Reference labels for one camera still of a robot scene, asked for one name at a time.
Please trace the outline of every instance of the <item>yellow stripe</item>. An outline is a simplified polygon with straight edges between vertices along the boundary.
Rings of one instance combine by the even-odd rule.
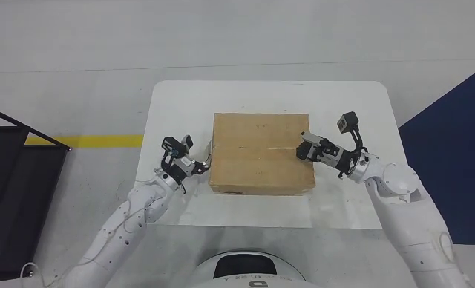
[[[140,148],[143,141],[141,134],[79,135],[53,138],[72,148]],[[27,138],[26,144],[49,145],[50,143],[41,137],[30,136]]]

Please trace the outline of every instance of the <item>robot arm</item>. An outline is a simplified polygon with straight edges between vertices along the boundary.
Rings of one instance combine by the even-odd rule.
[[[168,208],[171,197],[186,177],[202,174],[209,164],[188,156],[190,136],[178,142],[163,140],[165,153],[155,177],[135,186],[127,200],[101,227],[91,247],[67,273],[67,288],[103,288],[145,236],[147,224],[157,221]]]
[[[468,282],[457,266],[444,219],[417,173],[398,163],[384,164],[369,154],[358,132],[358,118],[347,113],[338,121],[350,132],[356,149],[347,151],[329,140],[303,132],[297,157],[322,162],[356,183],[364,183],[389,241],[404,259],[420,288],[462,288]]]

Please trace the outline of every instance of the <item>cardboard box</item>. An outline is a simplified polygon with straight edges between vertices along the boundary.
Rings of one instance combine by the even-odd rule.
[[[308,114],[215,114],[209,185],[223,194],[296,195],[315,187],[295,148]]]

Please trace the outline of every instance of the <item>gray floor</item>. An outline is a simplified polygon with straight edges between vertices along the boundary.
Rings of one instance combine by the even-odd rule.
[[[53,136],[142,134],[152,88],[166,79],[376,80],[402,125],[475,72],[473,2],[0,0],[0,111]],[[42,238],[36,259],[46,275],[87,249],[133,183],[138,157],[69,155],[45,226],[62,231]],[[77,210],[62,201],[97,188],[108,189],[104,198],[80,206],[96,220],[51,214]],[[285,257],[325,287],[412,285],[381,231],[150,230],[110,287],[181,287],[199,259],[245,246]],[[475,277],[474,248],[456,249]]]

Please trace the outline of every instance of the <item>white table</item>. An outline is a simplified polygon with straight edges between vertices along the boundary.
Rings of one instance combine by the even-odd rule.
[[[164,137],[190,134],[191,155],[204,158],[212,137],[213,114],[307,113],[312,133],[352,149],[349,134],[336,122],[355,111],[360,132],[371,153],[388,162],[406,163],[386,88],[378,82],[164,81],[154,88],[137,169],[148,180],[158,167]],[[235,196],[213,193],[208,175],[193,177],[178,192],[158,221],[168,225],[259,226],[380,229],[363,185],[339,180],[338,172],[316,163],[316,187],[291,197]]]

